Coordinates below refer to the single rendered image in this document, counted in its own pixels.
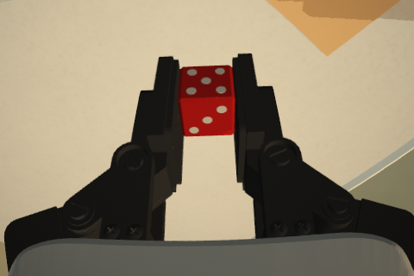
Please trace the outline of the red die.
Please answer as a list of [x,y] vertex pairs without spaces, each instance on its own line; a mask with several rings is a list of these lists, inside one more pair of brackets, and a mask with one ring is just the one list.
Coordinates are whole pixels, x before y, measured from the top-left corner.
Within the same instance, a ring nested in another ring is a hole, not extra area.
[[234,134],[235,89],[232,67],[182,67],[178,105],[182,135]]

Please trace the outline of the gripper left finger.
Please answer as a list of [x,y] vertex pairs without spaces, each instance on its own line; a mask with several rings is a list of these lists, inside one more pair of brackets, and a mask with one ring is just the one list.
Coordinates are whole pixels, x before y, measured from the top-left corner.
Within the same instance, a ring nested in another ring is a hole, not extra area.
[[179,75],[179,60],[159,57],[154,90],[140,92],[131,142],[113,153],[110,168],[63,207],[18,218],[7,226],[8,272],[22,250],[49,240],[165,240],[166,200],[182,184]]

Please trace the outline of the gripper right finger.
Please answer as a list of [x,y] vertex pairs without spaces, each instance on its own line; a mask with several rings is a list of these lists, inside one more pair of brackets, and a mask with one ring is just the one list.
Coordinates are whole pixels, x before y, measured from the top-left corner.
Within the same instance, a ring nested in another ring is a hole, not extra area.
[[414,271],[414,216],[354,199],[303,162],[299,146],[283,137],[273,87],[257,85],[253,55],[232,58],[232,71],[236,180],[253,198],[255,239],[341,232],[378,235],[396,242]]

